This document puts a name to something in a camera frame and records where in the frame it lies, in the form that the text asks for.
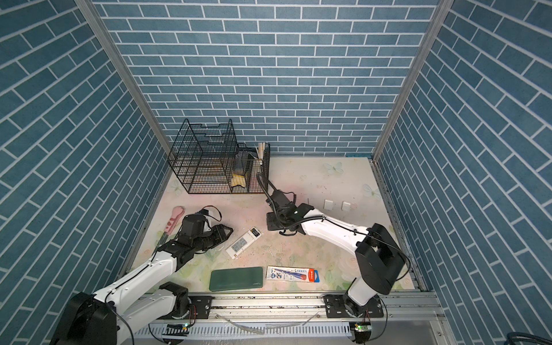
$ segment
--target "small white square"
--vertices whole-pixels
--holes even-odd
[[[324,209],[329,211],[333,210],[333,200],[324,200]]]
[[[341,204],[341,210],[342,211],[350,211],[351,210],[351,203],[348,201],[344,201],[343,204]]]

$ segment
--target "wire basket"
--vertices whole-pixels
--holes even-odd
[[[256,175],[261,172],[268,180],[269,160],[270,144],[262,160],[255,148],[238,144],[232,120],[205,126],[185,119],[168,157],[188,194],[263,193]]]

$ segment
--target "green pencil case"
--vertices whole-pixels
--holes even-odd
[[[263,287],[263,268],[216,269],[211,272],[210,291],[258,289]]]

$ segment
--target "brick wallpaper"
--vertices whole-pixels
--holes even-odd
[[[0,343],[114,280],[164,152],[73,0],[0,0]]]
[[[456,0],[381,157],[459,343],[552,337],[551,18]]]
[[[232,119],[275,155],[369,156],[438,1],[184,2],[94,1],[170,140]]]

